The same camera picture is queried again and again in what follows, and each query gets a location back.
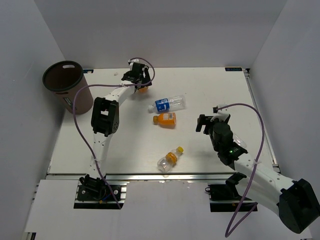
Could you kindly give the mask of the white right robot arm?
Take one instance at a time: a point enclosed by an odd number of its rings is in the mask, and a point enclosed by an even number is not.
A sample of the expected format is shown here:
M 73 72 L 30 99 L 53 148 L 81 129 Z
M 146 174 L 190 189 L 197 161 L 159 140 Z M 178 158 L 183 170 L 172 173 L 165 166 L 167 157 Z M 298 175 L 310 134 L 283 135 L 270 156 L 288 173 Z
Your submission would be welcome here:
M 197 119 L 196 131 L 210 137 L 219 160 L 235 171 L 226 180 L 226 195 L 236 200 L 246 192 L 247 198 L 272 212 L 292 232 L 302 233 L 320 216 L 320 204 L 311 184 L 305 179 L 293 180 L 260 162 L 234 141 L 228 124 L 229 114 Z

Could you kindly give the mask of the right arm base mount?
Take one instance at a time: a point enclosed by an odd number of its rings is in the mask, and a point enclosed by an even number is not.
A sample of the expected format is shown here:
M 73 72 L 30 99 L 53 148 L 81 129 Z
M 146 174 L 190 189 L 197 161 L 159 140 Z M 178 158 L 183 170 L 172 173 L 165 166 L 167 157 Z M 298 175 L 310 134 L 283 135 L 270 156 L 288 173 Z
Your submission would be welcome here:
M 236 172 L 224 184 L 209 184 L 205 192 L 209 195 L 210 212 L 233 213 L 241 200 L 236 185 L 246 178 L 244 174 Z

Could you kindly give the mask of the orange juice bottle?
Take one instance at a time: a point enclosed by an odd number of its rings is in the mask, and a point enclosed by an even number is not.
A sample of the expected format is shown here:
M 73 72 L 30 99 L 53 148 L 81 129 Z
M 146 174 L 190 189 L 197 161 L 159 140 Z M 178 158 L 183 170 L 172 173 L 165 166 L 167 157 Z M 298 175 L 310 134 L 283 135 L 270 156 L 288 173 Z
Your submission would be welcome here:
M 174 129 L 177 124 L 176 114 L 174 112 L 161 113 L 154 115 L 153 124 L 166 129 Z

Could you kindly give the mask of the small clear yellow-cap bottle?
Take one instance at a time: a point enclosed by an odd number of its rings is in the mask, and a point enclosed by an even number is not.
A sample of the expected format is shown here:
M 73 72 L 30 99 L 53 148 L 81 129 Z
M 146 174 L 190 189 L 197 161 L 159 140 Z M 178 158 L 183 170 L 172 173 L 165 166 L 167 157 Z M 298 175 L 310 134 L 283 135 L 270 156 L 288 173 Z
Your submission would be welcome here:
M 164 174 L 170 172 L 177 164 L 183 152 L 184 149 L 181 146 L 171 150 L 157 162 L 157 168 Z

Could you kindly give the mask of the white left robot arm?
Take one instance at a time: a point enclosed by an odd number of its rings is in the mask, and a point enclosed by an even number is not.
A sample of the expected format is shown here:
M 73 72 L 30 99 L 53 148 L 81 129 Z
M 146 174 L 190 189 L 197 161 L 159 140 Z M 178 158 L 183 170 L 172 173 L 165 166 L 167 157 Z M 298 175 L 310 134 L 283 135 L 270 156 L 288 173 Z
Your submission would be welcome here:
M 121 84 L 93 103 L 91 126 L 93 129 L 93 153 L 87 175 L 100 179 L 106 175 L 108 149 L 113 135 L 120 125 L 120 106 L 137 90 L 151 85 L 149 66 L 140 58 L 128 61 L 130 70 L 123 74 Z

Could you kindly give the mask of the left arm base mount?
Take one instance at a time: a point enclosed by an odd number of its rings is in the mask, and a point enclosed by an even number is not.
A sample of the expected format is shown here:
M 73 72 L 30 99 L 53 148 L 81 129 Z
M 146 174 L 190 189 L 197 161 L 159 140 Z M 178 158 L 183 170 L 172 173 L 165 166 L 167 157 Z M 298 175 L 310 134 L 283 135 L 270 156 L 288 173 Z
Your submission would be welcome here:
M 125 197 L 124 185 L 111 184 L 109 188 L 102 179 L 86 175 L 79 178 L 73 208 L 119 210 L 124 205 Z

